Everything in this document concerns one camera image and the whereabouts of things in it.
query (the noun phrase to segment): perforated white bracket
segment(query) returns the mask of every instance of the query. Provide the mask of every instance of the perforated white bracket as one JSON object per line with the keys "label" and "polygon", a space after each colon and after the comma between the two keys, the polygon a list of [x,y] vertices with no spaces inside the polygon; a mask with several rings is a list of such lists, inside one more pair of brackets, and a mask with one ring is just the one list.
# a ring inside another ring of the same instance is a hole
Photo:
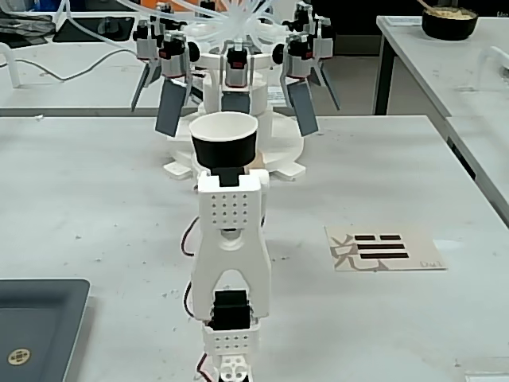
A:
{"label": "perforated white bracket", "polygon": [[205,352],[212,356],[217,368],[224,356],[243,354],[251,362],[250,355],[258,350],[259,330],[259,323],[251,324],[249,329],[243,330],[213,330],[204,325]]}

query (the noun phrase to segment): table surface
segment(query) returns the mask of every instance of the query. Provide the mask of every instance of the table surface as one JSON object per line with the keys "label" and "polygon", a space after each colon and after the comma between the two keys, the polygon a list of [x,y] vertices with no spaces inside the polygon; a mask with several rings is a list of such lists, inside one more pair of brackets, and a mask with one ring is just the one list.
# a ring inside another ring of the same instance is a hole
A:
{"label": "table surface", "polygon": [[474,92],[478,59],[483,49],[498,46],[509,53],[509,18],[480,18],[465,41],[441,41],[420,25],[397,25],[401,18],[379,16],[377,25],[396,54],[444,117],[509,114],[509,84],[489,61]]}
{"label": "table surface", "polygon": [[[508,357],[509,232],[429,120],[319,124],[306,176],[271,185],[254,380],[450,382]],[[191,382],[202,339],[179,243],[197,199],[162,169],[153,120],[3,119],[0,145],[0,277],[91,280],[79,382]],[[428,228],[449,270],[337,273],[324,226],[350,224]]]}
{"label": "table surface", "polygon": [[451,139],[476,172],[488,200],[509,222],[509,130],[507,118],[451,117]]}
{"label": "table surface", "polygon": [[[138,17],[133,13],[75,13],[81,17]],[[124,49],[136,50],[131,40],[119,43]],[[16,58],[24,58],[45,66],[59,76],[70,76],[90,67],[99,58],[115,51],[103,42],[88,43],[53,43],[35,45],[14,50]],[[61,109],[65,115],[87,114],[104,115],[108,109],[116,115],[130,115],[130,103],[144,64],[130,53],[116,54],[92,72],[61,83],[51,76],[42,75],[41,70],[33,66],[18,63],[22,86],[13,89],[6,68],[0,69],[0,113],[15,109],[27,110],[34,115],[34,110],[44,113],[45,109]],[[162,80],[159,79],[149,88],[144,89],[138,102],[138,113],[156,115],[161,94]]]}

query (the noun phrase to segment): red wire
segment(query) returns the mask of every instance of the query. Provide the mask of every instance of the red wire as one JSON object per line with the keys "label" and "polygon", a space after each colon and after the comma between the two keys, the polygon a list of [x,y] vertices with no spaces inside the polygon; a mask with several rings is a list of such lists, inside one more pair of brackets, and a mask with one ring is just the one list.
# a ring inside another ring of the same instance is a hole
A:
{"label": "red wire", "polygon": [[[194,228],[194,226],[196,225],[196,223],[198,222],[199,219],[200,219],[199,216],[195,217],[195,219],[191,222],[189,227],[185,230],[184,235],[182,236],[181,251],[182,251],[182,254],[184,254],[185,256],[193,257],[195,255],[194,253],[187,252],[185,250],[185,242],[187,241],[189,235],[191,234],[192,229]],[[189,299],[189,294],[191,293],[191,286],[192,286],[192,284],[189,281],[187,287],[185,288],[185,293],[184,293],[184,310],[185,310],[185,313],[187,313],[190,318],[194,318],[194,313],[188,307],[188,299]],[[196,372],[198,374],[200,374],[206,382],[214,382],[212,377],[209,376],[208,373],[202,369],[204,367],[204,363],[206,360],[207,360],[207,353],[204,353],[201,356],[200,360],[198,361],[198,364],[196,365]]]}

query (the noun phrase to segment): white robotic arm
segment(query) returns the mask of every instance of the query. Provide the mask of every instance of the white robotic arm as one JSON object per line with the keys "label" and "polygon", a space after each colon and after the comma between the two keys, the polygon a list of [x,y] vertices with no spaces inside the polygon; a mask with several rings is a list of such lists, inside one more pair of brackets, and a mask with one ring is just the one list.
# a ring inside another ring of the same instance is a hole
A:
{"label": "white robotic arm", "polygon": [[[220,124],[226,119],[233,134],[224,134]],[[244,170],[255,158],[257,127],[255,117],[234,112],[205,115],[189,127],[197,159],[209,168],[198,179],[201,240],[192,306],[203,322],[205,352],[223,382],[252,380],[259,320],[269,314],[271,265],[261,228],[269,175]],[[216,289],[230,270],[241,274],[248,290]]]}

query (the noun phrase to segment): gray tray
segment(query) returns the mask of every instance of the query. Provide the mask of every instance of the gray tray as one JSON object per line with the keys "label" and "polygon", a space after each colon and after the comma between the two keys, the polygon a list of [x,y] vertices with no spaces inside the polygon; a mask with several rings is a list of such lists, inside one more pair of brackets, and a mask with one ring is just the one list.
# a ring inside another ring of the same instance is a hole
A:
{"label": "gray tray", "polygon": [[0,280],[0,381],[61,382],[87,304],[82,279]]}

